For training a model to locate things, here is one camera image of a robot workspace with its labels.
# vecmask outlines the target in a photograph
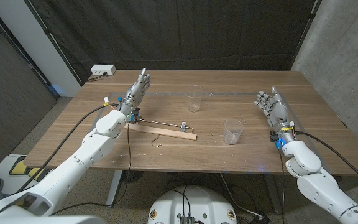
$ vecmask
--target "measuring cup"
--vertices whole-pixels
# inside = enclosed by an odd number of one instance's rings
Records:
[[[197,112],[200,109],[202,90],[198,85],[189,86],[186,89],[187,107],[190,112]]]
[[[235,144],[238,142],[244,126],[238,120],[228,120],[224,123],[223,141],[227,144]]]

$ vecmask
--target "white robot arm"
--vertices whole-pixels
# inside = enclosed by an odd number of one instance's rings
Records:
[[[117,110],[112,110],[96,123],[73,155],[34,187],[0,200],[0,217],[48,216],[56,212],[86,170],[113,150],[121,128],[142,101],[150,84],[150,75],[145,75],[144,68]]]
[[[321,167],[319,157],[303,141],[297,141],[293,121],[288,122],[287,107],[281,101],[275,87],[272,95],[260,91],[254,101],[266,115],[267,122],[274,130],[272,142],[290,157],[285,167],[297,178],[300,192],[313,203],[329,212],[341,223],[358,223],[358,204],[348,197],[327,171]]]

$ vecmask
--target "power strip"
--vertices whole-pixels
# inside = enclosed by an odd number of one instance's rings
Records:
[[[116,67],[114,65],[93,65],[91,71],[93,75],[103,75],[104,72],[107,72],[107,75],[113,75],[116,72]]]

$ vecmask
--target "white wall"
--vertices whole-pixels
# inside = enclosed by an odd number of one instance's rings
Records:
[[[60,96],[75,96],[81,86],[44,34],[23,0],[0,0],[0,18]]]

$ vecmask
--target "black backdrop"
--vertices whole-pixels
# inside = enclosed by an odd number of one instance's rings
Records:
[[[117,69],[288,70],[314,0],[32,0],[82,82]]]

